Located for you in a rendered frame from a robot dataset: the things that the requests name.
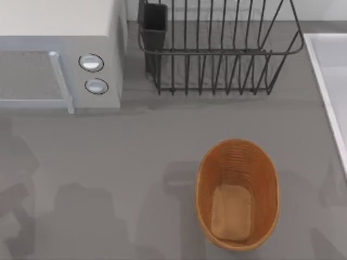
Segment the brown woven basket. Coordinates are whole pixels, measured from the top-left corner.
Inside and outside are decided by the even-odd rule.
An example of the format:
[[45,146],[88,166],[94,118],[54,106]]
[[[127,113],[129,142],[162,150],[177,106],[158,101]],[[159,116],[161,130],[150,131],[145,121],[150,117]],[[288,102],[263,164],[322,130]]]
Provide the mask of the brown woven basket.
[[[251,230],[242,241],[219,239],[211,231],[215,189],[220,185],[246,188],[252,196]],[[278,174],[261,147],[245,139],[227,139],[204,156],[195,187],[196,217],[204,235],[216,246],[229,251],[252,251],[269,239],[280,212]]]

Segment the small round microwave knob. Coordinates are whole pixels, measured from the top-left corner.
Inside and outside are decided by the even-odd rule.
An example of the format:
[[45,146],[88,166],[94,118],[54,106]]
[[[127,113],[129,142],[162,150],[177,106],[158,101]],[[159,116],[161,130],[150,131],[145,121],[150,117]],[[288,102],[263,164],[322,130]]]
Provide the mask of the small round microwave knob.
[[93,95],[103,95],[109,89],[108,83],[100,78],[94,78],[85,81],[84,87],[89,93]]

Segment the large round microwave knob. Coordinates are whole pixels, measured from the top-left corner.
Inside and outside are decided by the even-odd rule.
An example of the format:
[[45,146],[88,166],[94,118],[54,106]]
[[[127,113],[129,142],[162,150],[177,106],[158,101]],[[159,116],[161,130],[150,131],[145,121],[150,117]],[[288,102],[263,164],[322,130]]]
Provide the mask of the large round microwave knob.
[[91,73],[99,72],[104,67],[103,59],[97,54],[80,56],[78,59],[78,64],[83,70]]

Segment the black cutlery holder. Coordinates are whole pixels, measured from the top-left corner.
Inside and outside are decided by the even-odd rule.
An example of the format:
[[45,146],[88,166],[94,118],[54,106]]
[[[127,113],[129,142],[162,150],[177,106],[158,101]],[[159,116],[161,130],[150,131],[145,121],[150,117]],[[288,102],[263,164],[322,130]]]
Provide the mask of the black cutlery holder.
[[145,53],[145,72],[155,72],[156,54],[164,48],[168,27],[168,6],[161,3],[149,3],[139,0],[138,24]]

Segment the tan bread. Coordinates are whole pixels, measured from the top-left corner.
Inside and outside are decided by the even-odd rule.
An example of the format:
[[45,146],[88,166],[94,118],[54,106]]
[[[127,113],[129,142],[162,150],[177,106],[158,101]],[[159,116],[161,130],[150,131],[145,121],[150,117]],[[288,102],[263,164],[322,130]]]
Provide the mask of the tan bread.
[[220,185],[213,195],[211,231],[219,239],[243,241],[251,230],[252,196],[235,185]]

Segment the pale microwave oven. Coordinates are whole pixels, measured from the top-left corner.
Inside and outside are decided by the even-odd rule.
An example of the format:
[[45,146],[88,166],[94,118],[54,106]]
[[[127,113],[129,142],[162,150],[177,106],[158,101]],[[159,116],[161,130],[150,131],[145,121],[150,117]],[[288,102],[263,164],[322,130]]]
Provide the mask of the pale microwave oven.
[[[60,55],[75,112],[119,109],[127,47],[125,0],[0,0],[0,109],[66,109],[48,53]],[[97,54],[101,71],[91,73],[80,56]],[[108,83],[103,95],[84,83]]]

